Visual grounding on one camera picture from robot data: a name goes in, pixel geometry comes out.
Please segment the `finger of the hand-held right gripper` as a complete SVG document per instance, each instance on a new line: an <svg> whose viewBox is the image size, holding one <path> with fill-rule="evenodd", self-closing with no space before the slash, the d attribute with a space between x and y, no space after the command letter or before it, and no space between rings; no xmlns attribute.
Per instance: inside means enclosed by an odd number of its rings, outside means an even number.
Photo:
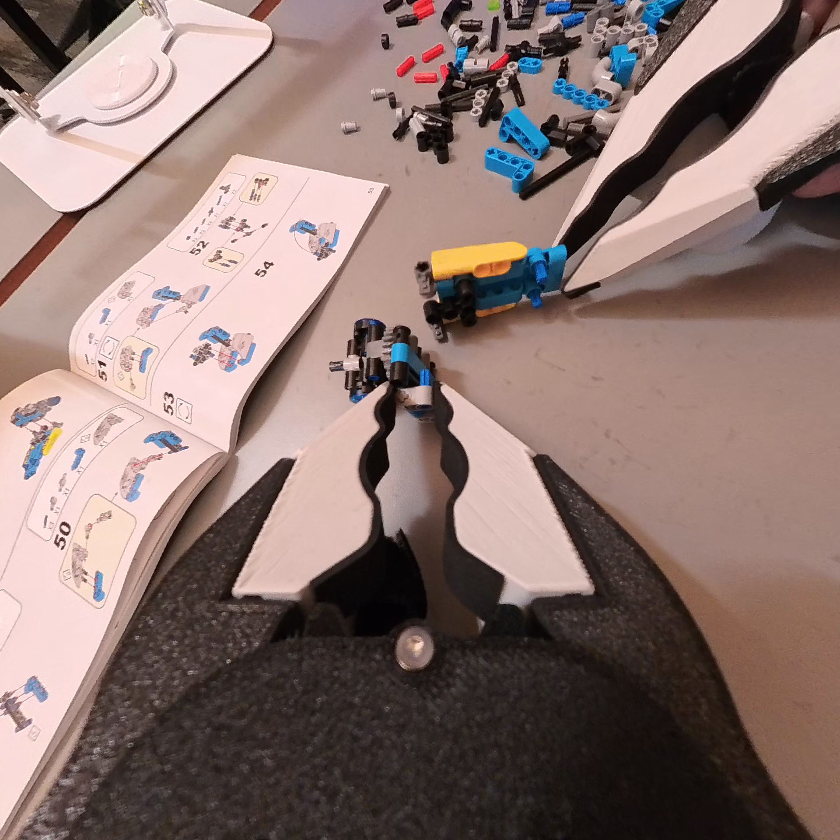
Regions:
<svg viewBox="0 0 840 840"><path fill-rule="evenodd" d="M687 1L645 62L632 97L563 222L568 256L717 113L730 130L792 49L792 1Z"/></svg>
<svg viewBox="0 0 840 840"><path fill-rule="evenodd" d="M627 270L750 224L792 193L773 176L784 132L780 126L784 112L774 93L787 66L734 131L677 171L653 199L594 242L564 282L564 294L575 297Z"/></svg>

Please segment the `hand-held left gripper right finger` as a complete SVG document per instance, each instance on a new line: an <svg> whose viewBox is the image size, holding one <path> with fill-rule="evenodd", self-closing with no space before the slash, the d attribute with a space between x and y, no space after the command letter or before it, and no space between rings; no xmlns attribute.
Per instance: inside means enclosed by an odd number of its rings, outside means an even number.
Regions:
<svg viewBox="0 0 840 840"><path fill-rule="evenodd" d="M446 506L444 572L458 599L484 622L499 604L593 595L595 586L544 478L518 438L448 385L435 387Z"/></svg>

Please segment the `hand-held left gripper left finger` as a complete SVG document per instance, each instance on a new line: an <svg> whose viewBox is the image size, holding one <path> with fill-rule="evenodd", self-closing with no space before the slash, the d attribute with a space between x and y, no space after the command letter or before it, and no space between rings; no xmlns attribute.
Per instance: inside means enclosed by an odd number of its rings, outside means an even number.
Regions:
<svg viewBox="0 0 840 840"><path fill-rule="evenodd" d="M379 386L298 454L234 597L299 601L372 550L382 531L375 489L389 469L386 439L395 416L394 386Z"/></svg>

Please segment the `black and blue gear assembly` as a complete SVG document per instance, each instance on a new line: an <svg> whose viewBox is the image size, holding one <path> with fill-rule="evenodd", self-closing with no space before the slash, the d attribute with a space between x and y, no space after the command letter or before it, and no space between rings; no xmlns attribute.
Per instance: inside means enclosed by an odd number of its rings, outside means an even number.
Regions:
<svg viewBox="0 0 840 840"><path fill-rule="evenodd" d="M344 374L352 403L380 385L392 384L396 400L412 416L432 419L435 364L404 325L389 329L375 319L356 321L345 358L330 362L329 369Z"/></svg>

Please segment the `yellow and blue brick assembly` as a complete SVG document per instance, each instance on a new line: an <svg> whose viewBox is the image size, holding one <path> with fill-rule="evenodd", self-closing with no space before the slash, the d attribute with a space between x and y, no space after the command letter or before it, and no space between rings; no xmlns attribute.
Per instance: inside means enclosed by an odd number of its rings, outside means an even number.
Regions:
<svg viewBox="0 0 840 840"><path fill-rule="evenodd" d="M423 310L435 340L447 340L445 324L476 324L478 317L515 307L522 298L534 308L542 295L560 289L566 248L526 248L515 242L433 252L414 269Z"/></svg>

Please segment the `grey desk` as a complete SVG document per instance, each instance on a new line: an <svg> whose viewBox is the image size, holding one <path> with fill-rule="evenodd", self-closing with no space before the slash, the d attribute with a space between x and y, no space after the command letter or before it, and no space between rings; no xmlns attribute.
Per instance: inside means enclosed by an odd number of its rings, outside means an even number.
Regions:
<svg viewBox="0 0 840 840"><path fill-rule="evenodd" d="M236 456L196 499L153 579L266 469L342 414L328 372L354 320L433 342L413 267L432 250L550 245L588 167L521 201L483 168L490 126L450 162L407 140L370 89L446 41L382 2L232 3L272 50L83 215L2 171L2 394L67 366L73 324L162 241L233 154L387 183L333 286L257 384ZM575 301L451 332L444 382L549 455L630 532L695 617L756 750L815 837L838 838L838 204L792 201L725 255L688 253Z"/></svg>

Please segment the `person's right hand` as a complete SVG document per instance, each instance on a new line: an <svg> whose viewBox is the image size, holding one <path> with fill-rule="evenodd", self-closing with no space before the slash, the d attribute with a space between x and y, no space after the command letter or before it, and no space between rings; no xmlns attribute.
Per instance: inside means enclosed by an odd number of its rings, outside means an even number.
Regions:
<svg viewBox="0 0 840 840"><path fill-rule="evenodd" d="M813 22L779 78L783 139L773 177L798 197L838 193L838 2L805 2Z"/></svg>

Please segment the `pile of loose building pieces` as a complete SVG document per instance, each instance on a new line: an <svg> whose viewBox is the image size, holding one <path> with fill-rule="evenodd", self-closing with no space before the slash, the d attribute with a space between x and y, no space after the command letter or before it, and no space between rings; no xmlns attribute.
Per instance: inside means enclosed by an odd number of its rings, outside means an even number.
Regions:
<svg viewBox="0 0 840 840"><path fill-rule="evenodd" d="M485 167L509 180L514 193L535 193L535 162L551 149L569 155L569 167L596 157L613 133L643 70L664 56L664 39L683 2L488 2L488 20L470 1L384 2L391 29L380 36L393 49L396 29L435 15L445 35L408 56L398 80L429 86L429 103L409 105L387 87L373 87L395 119L392 137L412 137L419 152L444 165L450 159L459 113L498 141Z"/></svg>

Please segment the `open instruction booklet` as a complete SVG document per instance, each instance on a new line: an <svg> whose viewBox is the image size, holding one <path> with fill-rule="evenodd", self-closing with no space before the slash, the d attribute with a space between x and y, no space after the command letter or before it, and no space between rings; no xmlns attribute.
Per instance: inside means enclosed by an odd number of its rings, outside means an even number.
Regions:
<svg viewBox="0 0 840 840"><path fill-rule="evenodd" d="M2 831L119 645L255 383L385 185L236 155L2 400Z"/></svg>

